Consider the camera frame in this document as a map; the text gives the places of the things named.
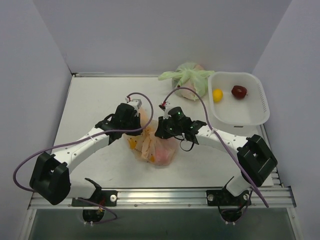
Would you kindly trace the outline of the orange plastic bag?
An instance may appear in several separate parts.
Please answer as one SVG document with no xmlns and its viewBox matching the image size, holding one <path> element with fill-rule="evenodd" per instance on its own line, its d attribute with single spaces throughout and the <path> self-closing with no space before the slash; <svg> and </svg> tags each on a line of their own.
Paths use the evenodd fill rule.
<svg viewBox="0 0 320 240">
<path fill-rule="evenodd" d="M 158 121 L 153 119 L 138 136 L 125 135 L 124 139 L 135 156 L 142 162 L 155 166 L 168 166 L 178 150 L 178 141 L 175 138 L 161 139 L 155 136 Z"/>
</svg>

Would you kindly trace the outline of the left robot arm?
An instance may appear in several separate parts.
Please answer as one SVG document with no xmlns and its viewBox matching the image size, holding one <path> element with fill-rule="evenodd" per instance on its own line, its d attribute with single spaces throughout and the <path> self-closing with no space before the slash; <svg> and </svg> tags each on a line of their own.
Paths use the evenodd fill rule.
<svg viewBox="0 0 320 240">
<path fill-rule="evenodd" d="M 76 143 L 52 154 L 41 153 L 36 160 L 30 187 L 52 205 L 61 203 L 70 193 L 70 173 L 96 151 L 111 145 L 124 133 L 138 136 L 142 133 L 139 108 L 140 99 L 121 103 L 115 113 L 99 121 Z"/>
</svg>

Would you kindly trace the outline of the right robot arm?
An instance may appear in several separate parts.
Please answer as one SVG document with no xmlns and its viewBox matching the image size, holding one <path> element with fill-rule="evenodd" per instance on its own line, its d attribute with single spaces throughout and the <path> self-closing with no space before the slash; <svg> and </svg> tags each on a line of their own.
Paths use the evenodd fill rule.
<svg viewBox="0 0 320 240">
<path fill-rule="evenodd" d="M 234 204 L 248 188 L 265 201 L 259 187 L 276 168 L 278 161 L 260 135 L 232 135 L 213 129 L 204 121 L 191 120 L 179 106 L 161 104 L 159 107 L 163 110 L 163 116 L 158 118 L 156 137 L 163 140 L 176 138 L 192 145 L 225 151 L 237 165 L 240 172 L 226 183 L 221 193 L 226 204 Z"/>
</svg>

